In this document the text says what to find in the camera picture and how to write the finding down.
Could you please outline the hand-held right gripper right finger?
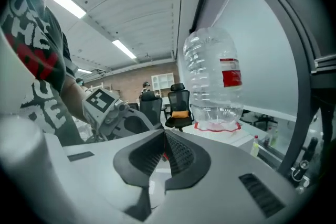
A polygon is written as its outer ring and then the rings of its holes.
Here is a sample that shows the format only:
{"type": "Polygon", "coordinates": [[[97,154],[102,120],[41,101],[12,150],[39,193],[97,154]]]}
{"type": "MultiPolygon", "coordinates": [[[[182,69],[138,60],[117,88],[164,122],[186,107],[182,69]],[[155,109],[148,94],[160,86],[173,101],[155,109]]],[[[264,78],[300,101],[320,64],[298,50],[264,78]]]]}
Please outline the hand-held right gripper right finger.
{"type": "Polygon", "coordinates": [[[211,166],[211,157],[205,149],[172,131],[165,131],[164,154],[171,170],[171,178],[165,182],[165,190],[195,186],[211,166]]]}

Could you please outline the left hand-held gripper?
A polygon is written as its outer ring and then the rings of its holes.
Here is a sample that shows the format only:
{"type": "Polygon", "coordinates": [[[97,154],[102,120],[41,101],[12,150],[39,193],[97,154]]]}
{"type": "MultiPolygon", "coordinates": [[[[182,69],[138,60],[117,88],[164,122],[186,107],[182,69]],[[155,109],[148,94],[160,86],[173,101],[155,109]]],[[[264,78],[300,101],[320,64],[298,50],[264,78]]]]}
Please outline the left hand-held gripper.
{"type": "Polygon", "coordinates": [[[161,123],[152,124],[142,112],[131,108],[119,96],[98,88],[82,102],[85,119],[94,129],[89,141],[110,141],[158,130],[161,123]]]}

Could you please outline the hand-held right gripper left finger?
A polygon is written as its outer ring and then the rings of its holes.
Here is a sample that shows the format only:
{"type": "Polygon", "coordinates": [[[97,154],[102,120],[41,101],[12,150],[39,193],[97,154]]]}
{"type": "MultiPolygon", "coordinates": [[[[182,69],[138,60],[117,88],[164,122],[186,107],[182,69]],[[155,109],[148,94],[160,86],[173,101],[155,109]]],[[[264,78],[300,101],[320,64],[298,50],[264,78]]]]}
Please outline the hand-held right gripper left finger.
{"type": "Polygon", "coordinates": [[[119,150],[113,158],[113,166],[122,180],[141,188],[140,198],[125,213],[144,221],[151,214],[149,181],[165,148],[164,131],[153,131],[149,136],[119,150]]]}

